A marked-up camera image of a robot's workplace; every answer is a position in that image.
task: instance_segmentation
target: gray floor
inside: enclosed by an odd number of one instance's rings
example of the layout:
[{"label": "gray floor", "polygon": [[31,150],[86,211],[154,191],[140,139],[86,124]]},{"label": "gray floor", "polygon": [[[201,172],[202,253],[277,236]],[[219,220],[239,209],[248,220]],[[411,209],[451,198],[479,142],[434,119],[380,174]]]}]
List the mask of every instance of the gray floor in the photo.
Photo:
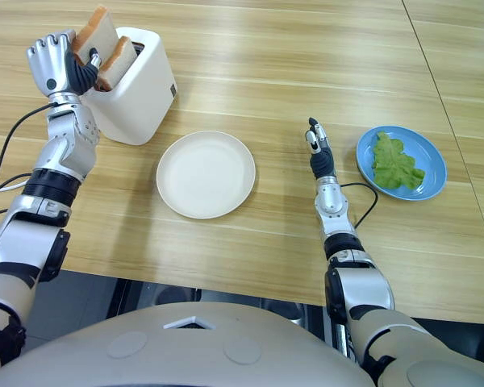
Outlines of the gray floor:
[{"label": "gray floor", "polygon": [[116,278],[61,270],[39,284],[22,353],[106,318]]}]

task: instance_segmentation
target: wood grain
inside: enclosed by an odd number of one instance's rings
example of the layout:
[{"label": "wood grain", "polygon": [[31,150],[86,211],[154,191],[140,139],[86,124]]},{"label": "wood grain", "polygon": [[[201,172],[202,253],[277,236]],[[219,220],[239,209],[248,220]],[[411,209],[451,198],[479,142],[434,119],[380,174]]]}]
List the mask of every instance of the wood grain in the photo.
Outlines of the wood grain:
[{"label": "wood grain", "polygon": [[484,217],[484,0],[407,0]]},{"label": "wood grain", "polygon": [[[309,116],[328,129],[340,182],[361,181],[355,145],[371,127],[400,124],[441,150],[449,181],[426,202],[381,195],[359,228],[366,250],[410,315],[484,323],[484,222],[452,128],[401,2],[106,1],[116,25],[158,32],[178,98],[144,146],[101,139],[67,227],[64,268],[113,277],[324,304],[326,261],[303,141]],[[39,36],[80,28],[93,6],[0,2],[0,147],[10,125],[45,103],[24,50]],[[257,183],[222,218],[173,213],[153,176],[183,135],[219,130],[252,152]],[[3,176],[28,171],[44,141],[26,122]],[[352,220],[372,196],[347,188]],[[0,194],[0,208],[14,193]],[[483,294],[472,297],[470,290]]]}]

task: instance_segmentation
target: robot forearm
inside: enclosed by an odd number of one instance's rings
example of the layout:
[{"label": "robot forearm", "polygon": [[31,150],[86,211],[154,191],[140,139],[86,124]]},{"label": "robot forearm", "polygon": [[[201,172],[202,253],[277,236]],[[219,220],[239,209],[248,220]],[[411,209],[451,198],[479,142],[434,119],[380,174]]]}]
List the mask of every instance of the robot forearm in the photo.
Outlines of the robot forearm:
[{"label": "robot forearm", "polygon": [[310,124],[315,209],[328,260],[328,313],[334,323],[348,328],[359,364],[384,386],[484,385],[484,364],[450,351],[412,318],[394,310],[387,279],[348,220],[348,201],[340,192],[324,129],[313,119]]},{"label": "robot forearm", "polygon": [[[99,131],[78,95],[94,84],[100,58],[92,53],[87,66],[76,66],[69,50],[74,35],[48,35],[27,50],[35,82],[53,106],[47,113],[48,142],[0,224],[1,365],[19,355],[38,282],[50,281],[61,268],[70,237],[62,228],[95,163]],[[91,75],[78,82],[76,71]]]}]

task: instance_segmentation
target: green lettuce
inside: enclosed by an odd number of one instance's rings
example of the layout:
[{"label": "green lettuce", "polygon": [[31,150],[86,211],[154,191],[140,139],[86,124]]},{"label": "green lettuce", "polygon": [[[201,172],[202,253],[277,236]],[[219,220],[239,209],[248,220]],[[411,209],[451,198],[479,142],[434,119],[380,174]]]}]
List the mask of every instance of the green lettuce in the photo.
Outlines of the green lettuce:
[{"label": "green lettuce", "polygon": [[373,153],[374,182],[382,188],[405,185],[415,189],[423,182],[425,172],[414,168],[414,157],[403,153],[403,142],[399,139],[391,139],[384,131],[379,131]]}]

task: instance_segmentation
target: robotic hand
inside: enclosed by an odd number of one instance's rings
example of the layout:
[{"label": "robotic hand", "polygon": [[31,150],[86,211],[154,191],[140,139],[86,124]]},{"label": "robotic hand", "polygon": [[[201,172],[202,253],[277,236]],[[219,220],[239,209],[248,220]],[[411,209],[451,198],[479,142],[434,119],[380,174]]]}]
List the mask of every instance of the robotic hand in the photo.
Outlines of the robotic hand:
[{"label": "robotic hand", "polygon": [[17,357],[23,324],[39,281],[57,276],[66,253],[64,231],[77,190],[95,164],[99,132],[78,95],[97,79],[100,58],[80,66],[70,49],[75,31],[45,36],[27,50],[40,91],[50,98],[48,142],[21,195],[0,224],[0,365]]},{"label": "robotic hand", "polygon": [[348,329],[360,366],[380,386],[484,386],[484,363],[449,350],[394,310],[387,279],[348,220],[348,200],[340,192],[324,129],[314,119],[309,123],[306,139],[317,179],[315,210],[328,260],[328,313]]},{"label": "robotic hand", "polygon": [[47,97],[54,93],[81,95],[97,80],[101,62],[97,50],[92,48],[90,62],[80,66],[70,49],[74,39],[74,30],[57,32],[38,39],[27,50],[34,81]]}]

